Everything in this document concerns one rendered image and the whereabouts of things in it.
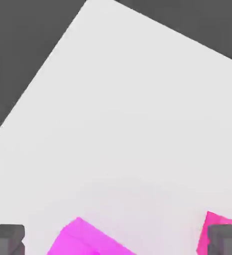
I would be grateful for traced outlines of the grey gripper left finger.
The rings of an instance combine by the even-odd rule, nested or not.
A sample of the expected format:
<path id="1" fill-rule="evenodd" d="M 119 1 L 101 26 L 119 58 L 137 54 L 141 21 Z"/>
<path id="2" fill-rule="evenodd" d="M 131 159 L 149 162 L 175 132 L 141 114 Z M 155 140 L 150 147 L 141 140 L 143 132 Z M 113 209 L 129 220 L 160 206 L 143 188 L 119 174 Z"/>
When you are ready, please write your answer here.
<path id="1" fill-rule="evenodd" d="M 24 225 L 0 224 L 0 255 L 25 255 Z"/>

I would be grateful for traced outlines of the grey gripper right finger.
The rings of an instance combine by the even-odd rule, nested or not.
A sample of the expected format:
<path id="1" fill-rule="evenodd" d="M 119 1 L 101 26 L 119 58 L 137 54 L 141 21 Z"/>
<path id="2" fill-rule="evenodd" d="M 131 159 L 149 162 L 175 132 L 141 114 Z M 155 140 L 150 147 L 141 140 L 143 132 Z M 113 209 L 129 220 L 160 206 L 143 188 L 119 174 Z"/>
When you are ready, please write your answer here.
<path id="1" fill-rule="evenodd" d="M 232 255 L 232 224 L 208 227 L 208 255 Z"/>

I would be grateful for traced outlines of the small pink cube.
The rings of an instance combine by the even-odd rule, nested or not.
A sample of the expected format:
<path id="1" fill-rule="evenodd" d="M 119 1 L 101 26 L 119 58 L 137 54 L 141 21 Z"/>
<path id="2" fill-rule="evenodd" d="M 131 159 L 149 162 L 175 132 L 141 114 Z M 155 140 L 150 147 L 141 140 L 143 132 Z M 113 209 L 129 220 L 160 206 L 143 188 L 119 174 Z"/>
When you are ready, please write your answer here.
<path id="1" fill-rule="evenodd" d="M 197 245 L 197 255 L 208 255 L 208 227 L 211 225 L 232 224 L 232 219 L 208 211 L 203 223 L 202 231 Z"/>

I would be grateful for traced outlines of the small magenta cube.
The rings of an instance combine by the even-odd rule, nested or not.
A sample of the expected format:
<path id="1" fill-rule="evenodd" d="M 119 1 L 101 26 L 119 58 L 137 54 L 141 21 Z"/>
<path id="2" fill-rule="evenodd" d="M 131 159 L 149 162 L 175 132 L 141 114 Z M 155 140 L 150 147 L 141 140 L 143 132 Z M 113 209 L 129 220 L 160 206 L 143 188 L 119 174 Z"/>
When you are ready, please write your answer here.
<path id="1" fill-rule="evenodd" d="M 47 255 L 136 255 L 80 217 L 66 225 Z"/>

